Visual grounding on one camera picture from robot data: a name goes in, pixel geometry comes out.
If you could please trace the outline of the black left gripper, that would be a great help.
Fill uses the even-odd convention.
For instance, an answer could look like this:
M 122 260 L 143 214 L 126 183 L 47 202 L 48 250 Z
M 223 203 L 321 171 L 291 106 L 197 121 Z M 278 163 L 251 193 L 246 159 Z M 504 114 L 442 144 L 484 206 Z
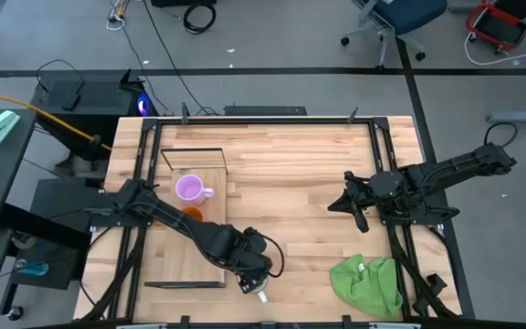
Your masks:
M 233 269 L 240 290 L 244 294 L 252 293 L 263 280 L 269 277 L 272 265 L 271 259 L 265 255 L 243 254 Z

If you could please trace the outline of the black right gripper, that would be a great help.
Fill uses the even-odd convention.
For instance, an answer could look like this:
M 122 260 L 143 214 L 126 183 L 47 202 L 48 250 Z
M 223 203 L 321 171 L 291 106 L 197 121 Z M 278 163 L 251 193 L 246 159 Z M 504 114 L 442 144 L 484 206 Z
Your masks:
M 373 196 L 365 179 L 357 177 L 351 171 L 344 173 L 345 191 L 328 206 L 330 212 L 353 215 L 356 227 L 362 232 L 369 231 L 369 225 L 363 209 L 373 205 Z

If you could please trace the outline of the orange mug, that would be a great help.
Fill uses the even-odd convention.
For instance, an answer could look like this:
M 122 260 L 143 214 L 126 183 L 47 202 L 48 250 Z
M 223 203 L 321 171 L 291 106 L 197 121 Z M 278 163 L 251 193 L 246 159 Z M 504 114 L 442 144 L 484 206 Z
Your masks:
M 198 222 L 204 221 L 203 212 L 199 207 L 186 206 L 182 208 L 182 211 L 189 217 L 194 218 Z

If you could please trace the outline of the pink mug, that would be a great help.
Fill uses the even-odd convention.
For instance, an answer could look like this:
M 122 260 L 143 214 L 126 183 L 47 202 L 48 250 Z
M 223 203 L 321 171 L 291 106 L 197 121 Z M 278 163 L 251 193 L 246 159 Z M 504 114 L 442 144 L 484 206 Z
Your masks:
M 197 175 L 179 178 L 174 191 L 182 203 L 189 206 L 200 206 L 206 199 L 215 196 L 214 189 L 205 187 L 203 180 Z

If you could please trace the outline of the green cloth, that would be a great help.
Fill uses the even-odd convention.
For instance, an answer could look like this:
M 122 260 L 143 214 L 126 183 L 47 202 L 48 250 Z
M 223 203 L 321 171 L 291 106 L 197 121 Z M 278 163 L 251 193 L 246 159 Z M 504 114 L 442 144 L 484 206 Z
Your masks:
M 329 270 L 334 293 L 356 310 L 381 319 L 393 319 L 404 304 L 398 290 L 392 258 L 365 261 L 353 255 Z

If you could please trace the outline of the black power strip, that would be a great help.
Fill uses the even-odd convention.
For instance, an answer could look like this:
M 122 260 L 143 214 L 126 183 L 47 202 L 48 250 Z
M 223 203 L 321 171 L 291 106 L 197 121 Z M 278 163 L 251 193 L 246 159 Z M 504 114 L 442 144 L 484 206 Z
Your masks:
M 247 106 L 229 105 L 224 108 L 225 116 L 307 116 L 303 106 Z

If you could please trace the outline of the blue office chair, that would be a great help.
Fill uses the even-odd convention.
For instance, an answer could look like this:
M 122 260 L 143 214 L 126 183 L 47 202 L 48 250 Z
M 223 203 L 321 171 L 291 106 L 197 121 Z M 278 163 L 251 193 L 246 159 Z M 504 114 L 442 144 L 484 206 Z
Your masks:
M 416 53 L 416 60 L 426 57 L 425 47 L 411 33 L 442 16 L 447 11 L 447 0 L 351 0 L 360 10 L 359 26 L 345 32 L 340 39 L 342 47 L 350 43 L 350 36 L 374 32 L 380 41 L 380 54 L 375 69 L 384 71 L 384 57 L 388 39 L 402 40 Z

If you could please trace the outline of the black equipment stand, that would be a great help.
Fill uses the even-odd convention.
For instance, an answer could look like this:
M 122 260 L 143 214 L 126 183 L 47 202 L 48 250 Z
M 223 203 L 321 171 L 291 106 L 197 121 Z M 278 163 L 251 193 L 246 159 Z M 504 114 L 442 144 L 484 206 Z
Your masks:
M 66 290 L 73 281 L 81 280 L 91 241 L 92 215 L 87 210 L 104 204 L 86 179 L 76 178 L 39 181 L 29 210 L 10 204 L 2 207 L 0 224 L 14 231 L 11 256 L 15 262 L 8 274 L 0 315 L 11 321 L 22 317 L 24 309 L 14 304 L 21 286 Z M 17 273 L 19 259 L 47 262 L 49 271 L 41 277 Z

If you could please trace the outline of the blue translucent bottle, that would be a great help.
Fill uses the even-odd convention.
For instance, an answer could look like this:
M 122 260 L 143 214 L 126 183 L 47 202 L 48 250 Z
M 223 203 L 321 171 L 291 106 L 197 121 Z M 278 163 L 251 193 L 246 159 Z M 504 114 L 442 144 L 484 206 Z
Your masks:
M 15 263 L 17 273 L 31 276 L 45 276 L 49 271 L 49 264 L 40 260 L 19 259 Z

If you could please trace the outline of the red-framed black cart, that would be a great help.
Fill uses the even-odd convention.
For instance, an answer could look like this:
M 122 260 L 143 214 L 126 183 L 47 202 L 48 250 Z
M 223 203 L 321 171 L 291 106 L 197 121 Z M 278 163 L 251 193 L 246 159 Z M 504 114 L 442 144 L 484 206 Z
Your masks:
M 487 41 L 496 54 L 515 49 L 526 37 L 525 18 L 526 0 L 483 0 L 468 15 L 467 42 Z

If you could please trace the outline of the black computer tower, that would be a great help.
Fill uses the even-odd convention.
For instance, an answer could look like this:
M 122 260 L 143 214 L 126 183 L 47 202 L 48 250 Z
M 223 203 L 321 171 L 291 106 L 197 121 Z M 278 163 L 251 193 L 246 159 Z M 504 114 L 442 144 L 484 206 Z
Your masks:
M 113 74 L 51 73 L 41 76 L 31 104 L 111 144 L 122 117 L 139 117 L 145 88 L 129 69 Z

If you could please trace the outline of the mint green stapler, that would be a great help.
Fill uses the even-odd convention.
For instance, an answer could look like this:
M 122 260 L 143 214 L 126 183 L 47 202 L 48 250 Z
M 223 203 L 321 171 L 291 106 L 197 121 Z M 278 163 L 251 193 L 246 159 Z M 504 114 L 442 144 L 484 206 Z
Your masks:
M 20 116 L 13 111 L 0 113 L 0 143 L 13 130 L 19 120 Z

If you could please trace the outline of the black aluminium rig frame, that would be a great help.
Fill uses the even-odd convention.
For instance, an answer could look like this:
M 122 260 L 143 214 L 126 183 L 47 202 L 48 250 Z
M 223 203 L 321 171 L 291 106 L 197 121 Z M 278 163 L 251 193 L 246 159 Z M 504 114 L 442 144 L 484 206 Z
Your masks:
M 245 295 L 225 271 L 223 288 L 150 287 L 144 279 L 162 265 L 151 261 L 147 230 L 137 292 L 123 287 L 116 326 L 161 329 L 373 329 L 376 318 L 339 299 L 329 270 L 355 254 L 368 260 L 390 255 L 386 228 L 374 209 L 370 229 L 360 232 L 351 216 L 328 210 L 343 190 L 343 173 L 372 175 L 383 167 L 423 161 L 409 116 L 204 117 L 188 124 L 164 122 L 145 131 L 140 118 L 122 118 L 114 138 L 105 186 L 118 190 L 135 175 L 154 182 L 163 148 L 221 148 L 227 168 L 226 220 L 252 227 L 274 241 L 267 253 L 285 270 L 265 290 L 267 303 Z

